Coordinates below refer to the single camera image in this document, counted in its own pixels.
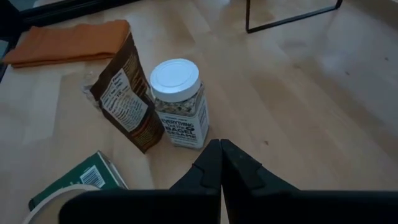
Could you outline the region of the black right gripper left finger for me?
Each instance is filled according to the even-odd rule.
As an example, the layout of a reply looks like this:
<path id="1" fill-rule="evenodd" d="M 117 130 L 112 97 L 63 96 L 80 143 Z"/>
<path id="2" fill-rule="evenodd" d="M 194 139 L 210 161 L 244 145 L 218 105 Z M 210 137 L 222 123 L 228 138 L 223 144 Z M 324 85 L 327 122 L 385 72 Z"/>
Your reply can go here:
<path id="1" fill-rule="evenodd" d="M 219 195 L 221 173 L 221 143 L 219 139 L 212 139 L 186 174 L 169 190 L 173 194 Z"/>

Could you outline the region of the folded orange cloth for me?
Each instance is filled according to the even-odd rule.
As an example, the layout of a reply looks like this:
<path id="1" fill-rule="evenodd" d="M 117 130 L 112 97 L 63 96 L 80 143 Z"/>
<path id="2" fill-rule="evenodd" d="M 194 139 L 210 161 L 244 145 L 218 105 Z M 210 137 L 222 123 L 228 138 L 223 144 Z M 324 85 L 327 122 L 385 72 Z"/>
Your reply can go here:
<path id="1" fill-rule="evenodd" d="M 2 62 L 24 68 L 112 58 L 129 33 L 126 20 L 67 28 L 32 27 Z"/>

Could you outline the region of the everything bagel seasoning jar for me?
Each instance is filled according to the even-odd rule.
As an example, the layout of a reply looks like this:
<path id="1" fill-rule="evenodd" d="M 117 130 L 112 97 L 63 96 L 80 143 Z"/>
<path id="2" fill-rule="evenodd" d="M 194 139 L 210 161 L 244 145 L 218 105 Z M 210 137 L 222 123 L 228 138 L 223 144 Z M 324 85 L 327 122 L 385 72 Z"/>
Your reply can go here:
<path id="1" fill-rule="evenodd" d="M 195 63 L 184 58 L 164 61 L 149 79 L 155 110 L 172 144 L 199 149 L 209 130 L 205 86 Z"/>

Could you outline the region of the brown taco seasoning pouch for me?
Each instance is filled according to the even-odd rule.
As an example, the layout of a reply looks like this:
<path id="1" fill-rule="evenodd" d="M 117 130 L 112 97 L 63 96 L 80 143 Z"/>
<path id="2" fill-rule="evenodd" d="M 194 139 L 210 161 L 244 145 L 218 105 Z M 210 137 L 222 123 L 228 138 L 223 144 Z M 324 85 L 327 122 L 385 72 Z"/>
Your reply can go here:
<path id="1" fill-rule="evenodd" d="M 141 152 L 162 138 L 164 127 L 155 111 L 132 34 L 99 74 L 90 93 L 104 117 Z"/>

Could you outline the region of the green black pepper tin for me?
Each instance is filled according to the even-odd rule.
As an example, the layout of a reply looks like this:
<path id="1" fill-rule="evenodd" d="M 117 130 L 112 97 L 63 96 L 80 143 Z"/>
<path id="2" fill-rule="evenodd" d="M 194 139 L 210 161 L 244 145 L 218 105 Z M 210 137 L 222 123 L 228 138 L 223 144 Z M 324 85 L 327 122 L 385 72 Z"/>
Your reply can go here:
<path id="1" fill-rule="evenodd" d="M 128 189 L 116 166 L 101 151 L 97 151 L 31 198 L 28 203 L 29 210 L 33 211 L 55 191 L 75 184 L 93 185 L 99 189 Z"/>

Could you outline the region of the small glass saffron jar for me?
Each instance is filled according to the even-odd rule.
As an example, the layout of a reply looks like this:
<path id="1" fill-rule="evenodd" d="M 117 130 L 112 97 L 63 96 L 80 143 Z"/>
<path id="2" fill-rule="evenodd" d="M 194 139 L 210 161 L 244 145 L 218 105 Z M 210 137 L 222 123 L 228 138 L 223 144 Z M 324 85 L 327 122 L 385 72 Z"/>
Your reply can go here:
<path id="1" fill-rule="evenodd" d="M 81 90 L 85 94 L 87 100 L 99 111 L 100 106 L 98 101 L 94 98 L 91 88 L 98 81 L 99 75 L 94 72 L 89 72 L 84 74 L 83 79 L 81 81 Z"/>

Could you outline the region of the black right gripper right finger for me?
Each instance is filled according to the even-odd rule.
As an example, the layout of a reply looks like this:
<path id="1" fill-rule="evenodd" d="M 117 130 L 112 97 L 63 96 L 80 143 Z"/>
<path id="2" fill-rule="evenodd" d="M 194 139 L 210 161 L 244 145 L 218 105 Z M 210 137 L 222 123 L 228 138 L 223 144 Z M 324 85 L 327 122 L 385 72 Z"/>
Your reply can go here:
<path id="1" fill-rule="evenodd" d="M 299 189 L 267 170 L 232 141 L 221 140 L 226 199 L 291 198 Z"/>

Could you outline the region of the black aluminium table frame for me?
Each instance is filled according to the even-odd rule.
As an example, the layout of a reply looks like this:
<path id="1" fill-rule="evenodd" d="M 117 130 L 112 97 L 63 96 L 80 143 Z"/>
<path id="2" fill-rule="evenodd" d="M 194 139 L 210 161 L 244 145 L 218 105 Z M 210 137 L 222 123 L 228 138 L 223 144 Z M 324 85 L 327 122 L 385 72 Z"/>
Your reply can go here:
<path id="1" fill-rule="evenodd" d="M 140 0 L 61 0 L 18 10 L 10 0 L 0 0 L 0 30 L 47 26 Z"/>

